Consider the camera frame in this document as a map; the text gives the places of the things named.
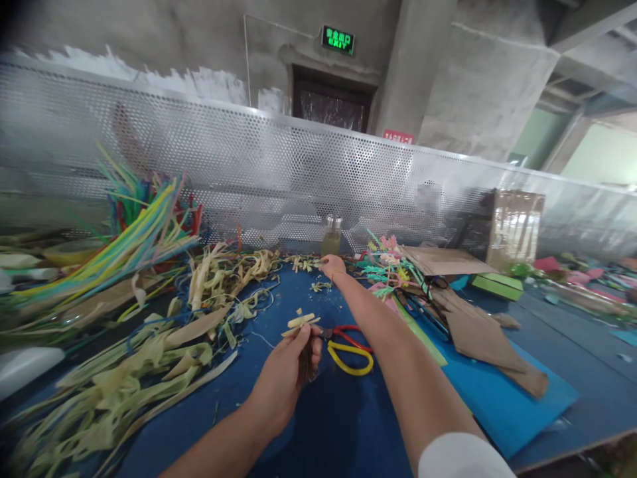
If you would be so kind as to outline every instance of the small bottle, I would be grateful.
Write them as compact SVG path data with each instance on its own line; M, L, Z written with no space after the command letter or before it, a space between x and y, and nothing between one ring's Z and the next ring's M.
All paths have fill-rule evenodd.
M338 254L340 249L340 235L342 233L341 225L343 218L330 214L327 216L327 225L325 226L325 235L320 245L321 256L328 254Z

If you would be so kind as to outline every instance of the white sleeve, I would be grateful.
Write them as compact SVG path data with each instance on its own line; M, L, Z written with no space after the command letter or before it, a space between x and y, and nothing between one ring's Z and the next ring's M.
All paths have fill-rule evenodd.
M418 461L418 478L516 478L500 454L475 435L449 433L432 441Z

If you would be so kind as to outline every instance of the dark door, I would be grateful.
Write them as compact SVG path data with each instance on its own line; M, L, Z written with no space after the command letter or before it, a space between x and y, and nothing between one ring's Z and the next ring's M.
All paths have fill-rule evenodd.
M375 86L297 65L293 74L296 118L367 132Z

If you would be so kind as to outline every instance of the blue table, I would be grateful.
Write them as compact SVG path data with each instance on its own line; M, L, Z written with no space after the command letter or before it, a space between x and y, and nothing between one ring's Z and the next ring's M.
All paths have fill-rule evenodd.
M507 336L581 395L564 414L570 424L539 435L511 460L513 470L534 468L637 429L637 349L611 335L613 329L578 309L546 302L534 289L517 303L472 287L465 297L487 312L515 317L522 329L506 331ZM624 362L618 353L636 361Z
M220 377L147 424L133 438L119 477L157 476L203 436L215 420L232 413L250 394L270 347L297 316L321 317L323 327L353 323L338 290L316 294L317 274L294 274L289 265L274 289L274 304L242 331L239 357ZM575 453L637 426L635 366L616 353L635 354L607 326L543 301L531 291L518 303L466 288L466 296L489 312L507 311L521 331L507 332L516 344L565 379L581 394L568 410L569 425L543 432L510 460L515 471ZM353 366L358 357L348 357ZM50 387L29 402L42 400ZM364 378L343 373L324 353L318 378L305 387L295 417L261 456L251 472L260 477L408 476L411 474L383 376L378 366Z

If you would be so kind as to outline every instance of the ceiling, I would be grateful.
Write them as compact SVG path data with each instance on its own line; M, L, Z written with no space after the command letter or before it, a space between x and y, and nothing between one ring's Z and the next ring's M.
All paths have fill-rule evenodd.
M593 7L600 1L623 3L623 10L622 15L610 12L607 19L590 20L602 24L601 31L562 52L539 104L563 113L582 109L587 116L604 118L606 123L637 132L637 9L631 5L634 2L554 1L563 4L565 16L584 17L588 13L585 9L591 12L589 16L594 16ZM608 3L601 4L598 10Z

